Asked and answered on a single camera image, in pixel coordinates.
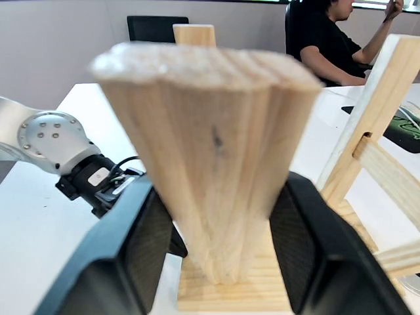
window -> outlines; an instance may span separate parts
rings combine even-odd
[[[389,0],[356,0],[354,7],[385,10]],[[419,0],[404,0],[403,11],[420,12]]]

black cable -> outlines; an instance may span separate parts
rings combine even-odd
[[[110,173],[107,176],[108,181],[112,179],[112,177],[115,175],[116,171],[125,163],[127,163],[128,161],[132,161],[134,159],[139,159],[138,156],[131,156],[131,157],[127,157],[126,159],[123,159],[122,161],[118,162],[117,164],[115,164],[112,168]]]

white table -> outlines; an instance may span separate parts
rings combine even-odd
[[[354,105],[361,90],[361,87],[332,88],[320,95],[293,160],[292,171],[316,182],[348,119],[348,114],[340,107]],[[420,85],[413,85],[407,100],[420,104]],[[75,85],[58,110],[78,118],[88,137],[105,156],[119,161],[135,155],[135,149],[97,85]],[[420,177],[420,154],[409,154],[385,138],[379,144]],[[142,168],[139,162],[133,162],[133,166]],[[87,203],[81,199],[69,201],[54,187],[57,180],[58,177],[32,165],[17,163],[0,184],[0,314],[33,312],[96,222]],[[379,249],[420,238],[411,222],[364,172],[346,198]],[[168,255],[152,314],[179,314],[176,309],[179,272],[180,258]],[[420,314],[420,297],[407,293],[405,300],[416,311],[414,314]]]

man's arm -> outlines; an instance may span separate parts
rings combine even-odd
[[[402,11],[403,4],[404,0],[396,0],[395,3],[393,0],[389,1],[385,10],[385,21],[381,24],[369,43],[363,49],[360,49],[352,55],[354,61],[361,64],[370,64],[372,62],[381,49],[385,38],[387,38],[392,20]]]
[[[336,82],[340,85],[364,85],[366,79],[354,77],[344,70],[334,66],[322,54],[317,46],[307,46],[301,50],[303,64],[314,72],[318,77]]]

wooden block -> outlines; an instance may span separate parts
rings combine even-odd
[[[216,46],[215,27],[210,24],[173,24],[177,44]]]
[[[420,37],[389,35],[364,91],[327,162],[317,188],[334,208],[344,199],[360,171],[352,154],[365,133],[383,135],[420,69]]]
[[[187,257],[182,261],[178,290],[180,311],[290,311],[270,229],[246,281],[233,285],[212,284]]]
[[[354,212],[352,206],[348,203],[347,200],[343,200],[339,206],[334,209],[337,214],[340,215],[343,219],[346,220],[349,225],[353,227],[353,229],[356,230],[356,232],[359,234],[360,238],[363,240],[363,242],[366,244],[367,248],[374,253],[378,250],[378,247],[376,246],[376,243],[373,241],[372,237],[370,236],[369,232],[366,230],[364,225],[362,224],[362,221],[360,221],[357,214]]]
[[[420,182],[387,151],[363,137],[353,157],[420,230]]]
[[[273,52],[123,44],[94,74],[211,282],[246,278],[321,91]]]

